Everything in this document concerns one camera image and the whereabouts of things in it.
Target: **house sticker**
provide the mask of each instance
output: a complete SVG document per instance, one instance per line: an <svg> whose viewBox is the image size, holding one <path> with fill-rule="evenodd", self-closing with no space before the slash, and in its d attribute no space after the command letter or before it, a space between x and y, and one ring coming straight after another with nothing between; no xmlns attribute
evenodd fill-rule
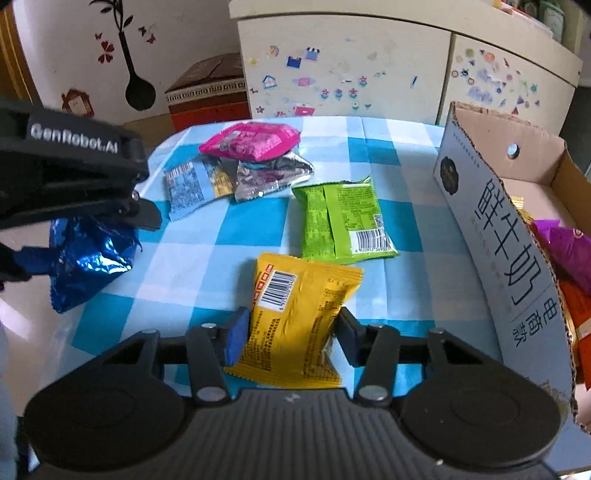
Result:
<svg viewBox="0 0 591 480"><path fill-rule="evenodd" d="M90 97L86 92L71 88L67 94L61 95L61 108L68 113L78 116L94 116L95 112L90 104Z"/></svg>
<svg viewBox="0 0 591 480"><path fill-rule="evenodd" d="M320 50L318 48L310 48L306 49L306 60L318 60L318 55L320 54Z"/></svg>
<svg viewBox="0 0 591 480"><path fill-rule="evenodd" d="M277 82L275 81L275 77L271 75L266 75L265 78L262 80L262 86L266 90L268 88L273 88L277 86Z"/></svg>
<svg viewBox="0 0 591 480"><path fill-rule="evenodd" d="M301 65L301 57L287 57L287 63L285 64L286 67L291 69L298 69Z"/></svg>

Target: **blue checkered tablecloth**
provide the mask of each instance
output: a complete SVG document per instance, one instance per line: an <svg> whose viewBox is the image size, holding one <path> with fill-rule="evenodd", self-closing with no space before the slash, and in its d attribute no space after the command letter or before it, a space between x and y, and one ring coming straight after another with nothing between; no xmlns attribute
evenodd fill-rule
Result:
<svg viewBox="0 0 591 480"><path fill-rule="evenodd" d="M360 262L363 283L347 303L362 323L395 326L403 335L442 327L488 355L501 353L486 298L451 210L433 179L443 128L356 117L278 119L302 132L300 154L314 164L311 183L372 176L385 227L400 256ZM139 186L164 219L140 232L133 269L83 309L62 335L57 374L63 374L142 329L180 335L194 325L222 322L252 301L255 260L265 251L300 255L303 212L291 190L236 204L217 200L171 223L164 172L191 159L197 146L228 124L191 127L161 144ZM333 363L351 392L361 369L338 344ZM254 386L227 375L230 389ZM186 366L170 365L165 380L180 391ZM399 367L396 394L420 381L420 367Z"/></svg>

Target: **flower sticker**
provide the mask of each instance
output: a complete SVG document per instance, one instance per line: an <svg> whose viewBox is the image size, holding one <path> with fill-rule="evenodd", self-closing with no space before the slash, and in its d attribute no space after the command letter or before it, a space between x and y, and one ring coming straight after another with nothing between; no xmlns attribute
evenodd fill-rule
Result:
<svg viewBox="0 0 591 480"><path fill-rule="evenodd" d="M113 55L111 55L111 52L115 50L115 46L107 41L100 42L100 46L103 47L103 53L99 57L99 62L104 63L106 60L107 63L110 63L111 60L113 60Z"/></svg>

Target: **yellow snack packet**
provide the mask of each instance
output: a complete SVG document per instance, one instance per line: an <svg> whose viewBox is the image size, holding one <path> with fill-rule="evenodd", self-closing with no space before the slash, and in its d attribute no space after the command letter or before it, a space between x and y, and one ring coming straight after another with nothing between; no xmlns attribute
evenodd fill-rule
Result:
<svg viewBox="0 0 591 480"><path fill-rule="evenodd" d="M362 278L361 268L261 254L250 335L238 364L225 371L275 387L339 387L323 349Z"/></svg>

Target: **vase wall decal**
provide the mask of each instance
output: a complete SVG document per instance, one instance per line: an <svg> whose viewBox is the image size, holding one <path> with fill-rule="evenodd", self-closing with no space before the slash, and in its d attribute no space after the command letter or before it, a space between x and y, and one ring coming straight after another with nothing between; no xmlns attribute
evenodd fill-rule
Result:
<svg viewBox="0 0 591 480"><path fill-rule="evenodd" d="M127 100L127 103L132 108L138 111L147 110L148 108L152 107L156 101L156 89L150 82L144 80L135 72L134 63L131 60L131 53L129 52L129 46L127 45L127 39L125 38L124 31L124 28L126 28L132 22L134 16L130 15L125 19L125 21L123 20L123 0L92 0L89 5L92 4L107 5L100 11L102 14L113 12L115 26L119 31L121 50L123 51L125 64L127 65L127 69L129 71L129 82L127 84L127 88L125 89L125 100Z"/></svg>

